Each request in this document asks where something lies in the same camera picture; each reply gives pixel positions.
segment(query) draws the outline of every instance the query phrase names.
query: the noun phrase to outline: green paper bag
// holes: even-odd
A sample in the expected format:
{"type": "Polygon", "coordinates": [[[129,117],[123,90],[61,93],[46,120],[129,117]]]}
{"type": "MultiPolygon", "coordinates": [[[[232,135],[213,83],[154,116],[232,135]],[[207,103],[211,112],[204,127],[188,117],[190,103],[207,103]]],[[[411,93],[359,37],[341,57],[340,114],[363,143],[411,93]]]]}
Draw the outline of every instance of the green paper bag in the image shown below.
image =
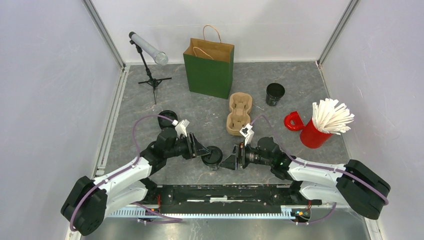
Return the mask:
{"type": "Polygon", "coordinates": [[[191,38],[183,53],[190,92],[228,99],[233,84],[234,45],[191,38]]]}

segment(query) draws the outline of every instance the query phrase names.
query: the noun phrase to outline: white straw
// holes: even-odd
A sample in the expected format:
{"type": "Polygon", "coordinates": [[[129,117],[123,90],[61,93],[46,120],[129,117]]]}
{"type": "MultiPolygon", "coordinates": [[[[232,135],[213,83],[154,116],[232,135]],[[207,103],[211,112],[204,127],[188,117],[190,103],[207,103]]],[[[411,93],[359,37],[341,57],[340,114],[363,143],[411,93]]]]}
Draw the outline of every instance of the white straw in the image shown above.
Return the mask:
{"type": "Polygon", "coordinates": [[[344,103],[336,107],[338,103],[337,99],[331,98],[320,100],[319,104],[312,103],[312,123],[318,131],[340,135],[351,129],[346,124],[353,122],[355,115],[344,103]]]}

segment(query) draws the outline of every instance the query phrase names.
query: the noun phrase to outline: red handle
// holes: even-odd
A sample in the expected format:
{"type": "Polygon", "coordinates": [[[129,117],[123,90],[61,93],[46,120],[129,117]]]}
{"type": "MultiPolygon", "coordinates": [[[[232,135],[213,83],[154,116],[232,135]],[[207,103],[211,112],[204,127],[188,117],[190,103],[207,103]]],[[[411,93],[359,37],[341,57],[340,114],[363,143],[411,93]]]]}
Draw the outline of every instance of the red handle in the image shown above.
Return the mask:
{"type": "Polygon", "coordinates": [[[297,111],[294,111],[284,118],[284,125],[290,131],[300,131],[305,128],[301,116],[297,111]]]}

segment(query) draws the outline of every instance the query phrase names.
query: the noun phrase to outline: microphone stand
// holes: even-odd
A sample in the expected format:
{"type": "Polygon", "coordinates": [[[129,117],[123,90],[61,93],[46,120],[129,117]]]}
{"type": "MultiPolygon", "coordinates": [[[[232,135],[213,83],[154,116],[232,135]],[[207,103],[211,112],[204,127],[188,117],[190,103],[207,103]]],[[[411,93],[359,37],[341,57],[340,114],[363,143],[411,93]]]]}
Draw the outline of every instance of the microphone stand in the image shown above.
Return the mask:
{"type": "Polygon", "coordinates": [[[153,87],[153,97],[154,97],[154,104],[156,105],[156,89],[158,88],[159,84],[162,83],[163,80],[170,80],[172,79],[172,77],[166,77],[166,78],[160,78],[160,79],[156,79],[152,77],[152,73],[150,72],[149,67],[147,66],[145,57],[143,56],[143,50],[141,47],[139,47],[137,44],[135,44],[135,42],[133,40],[129,41],[131,44],[135,45],[135,48],[137,49],[137,52],[140,54],[141,59],[143,60],[144,66],[146,68],[146,74],[148,76],[148,80],[147,81],[140,81],[138,82],[138,84],[148,84],[150,86],[153,87]]]}

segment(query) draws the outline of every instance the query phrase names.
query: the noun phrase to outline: tripod base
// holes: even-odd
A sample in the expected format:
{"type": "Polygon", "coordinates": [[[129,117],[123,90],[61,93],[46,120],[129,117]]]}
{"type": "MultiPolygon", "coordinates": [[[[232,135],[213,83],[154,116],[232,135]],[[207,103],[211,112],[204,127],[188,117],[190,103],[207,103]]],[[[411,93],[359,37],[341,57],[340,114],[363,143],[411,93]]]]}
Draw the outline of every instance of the tripod base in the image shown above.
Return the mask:
{"type": "Polygon", "coordinates": [[[166,77],[161,79],[151,78],[147,81],[139,81],[138,84],[148,84],[153,87],[153,97],[154,97],[154,104],[156,105],[156,93],[155,90],[158,88],[159,84],[162,83],[163,80],[171,80],[172,77],[166,77]]]}

